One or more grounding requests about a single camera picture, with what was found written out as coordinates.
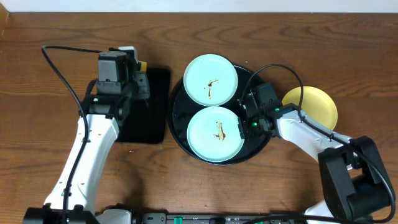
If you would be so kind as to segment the yellow plate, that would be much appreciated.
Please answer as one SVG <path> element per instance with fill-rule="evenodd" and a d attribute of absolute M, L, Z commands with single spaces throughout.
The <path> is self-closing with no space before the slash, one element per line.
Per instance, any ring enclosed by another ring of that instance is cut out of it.
<path fill-rule="evenodd" d="M 324 127 L 334 130 L 338 111 L 334 101 L 321 89 L 304 86 L 302 112 Z"/>

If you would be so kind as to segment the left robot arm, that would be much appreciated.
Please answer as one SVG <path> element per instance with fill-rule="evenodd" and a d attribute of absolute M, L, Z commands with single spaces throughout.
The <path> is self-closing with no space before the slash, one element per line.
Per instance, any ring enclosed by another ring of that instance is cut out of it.
<path fill-rule="evenodd" d="M 132 103 L 149 98 L 146 63 L 133 46 L 98 51 L 98 78 L 78 100 L 78 129 L 62 174 L 40 208 L 28 208 L 24 223 L 136 223 L 132 210 L 117 204 L 97 215 L 98 184 L 110 149 Z"/>

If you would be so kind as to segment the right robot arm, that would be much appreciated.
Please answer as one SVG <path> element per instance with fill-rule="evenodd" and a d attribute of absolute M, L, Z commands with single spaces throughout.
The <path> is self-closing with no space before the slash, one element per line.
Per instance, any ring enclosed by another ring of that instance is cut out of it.
<path fill-rule="evenodd" d="M 295 220 L 308 223 L 366 223 L 365 217 L 390 207 L 396 197 L 374 141 L 338 134 L 307 116 L 302 103 L 283 105 L 270 83 L 245 87 L 238 101 L 246 111 L 242 137 L 270 135 L 291 142 L 319 165 L 324 200 Z"/>

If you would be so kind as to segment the light blue plate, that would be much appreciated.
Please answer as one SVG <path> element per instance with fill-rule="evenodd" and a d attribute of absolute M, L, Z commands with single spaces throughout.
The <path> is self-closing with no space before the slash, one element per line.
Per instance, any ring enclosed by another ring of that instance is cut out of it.
<path fill-rule="evenodd" d="M 190 149 L 207 162 L 224 162 L 238 154 L 244 145 L 238 116 L 220 106 L 204 108 L 193 115 L 187 128 Z"/>
<path fill-rule="evenodd" d="M 216 54 L 205 54 L 188 64 L 183 85 L 187 95 L 199 105 L 220 106 L 236 93 L 238 74 L 228 59 Z"/>

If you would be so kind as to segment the green yellow sponge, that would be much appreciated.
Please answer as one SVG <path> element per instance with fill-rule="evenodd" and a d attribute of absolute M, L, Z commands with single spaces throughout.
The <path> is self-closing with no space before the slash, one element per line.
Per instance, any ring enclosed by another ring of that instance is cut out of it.
<path fill-rule="evenodd" d="M 147 71 L 147 63 L 143 61 L 138 61 L 138 70 L 140 72 L 146 72 Z"/>

